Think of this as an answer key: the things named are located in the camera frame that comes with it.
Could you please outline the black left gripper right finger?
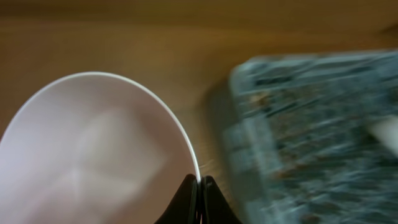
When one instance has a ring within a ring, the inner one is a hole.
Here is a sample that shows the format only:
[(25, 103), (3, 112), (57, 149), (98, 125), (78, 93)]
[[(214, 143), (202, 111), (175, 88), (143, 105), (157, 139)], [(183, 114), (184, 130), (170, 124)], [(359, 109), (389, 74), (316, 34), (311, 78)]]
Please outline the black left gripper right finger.
[(202, 224), (242, 224), (212, 176), (201, 179)]

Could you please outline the pink bowl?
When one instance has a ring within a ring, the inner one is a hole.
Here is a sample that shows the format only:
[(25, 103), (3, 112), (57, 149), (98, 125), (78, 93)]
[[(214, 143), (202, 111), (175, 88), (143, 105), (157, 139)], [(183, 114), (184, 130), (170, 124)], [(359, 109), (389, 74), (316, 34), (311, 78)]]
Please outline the pink bowl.
[(1, 139), (2, 223), (154, 223), (186, 175), (180, 121), (126, 77), (83, 72), (31, 96)]

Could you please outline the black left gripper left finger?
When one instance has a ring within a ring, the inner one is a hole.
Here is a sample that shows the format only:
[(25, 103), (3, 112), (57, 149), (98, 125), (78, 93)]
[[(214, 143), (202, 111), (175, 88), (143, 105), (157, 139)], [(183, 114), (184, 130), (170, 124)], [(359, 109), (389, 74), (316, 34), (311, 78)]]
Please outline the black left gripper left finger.
[(188, 174), (180, 184), (164, 213), (155, 224), (196, 224), (198, 183), (193, 174)]

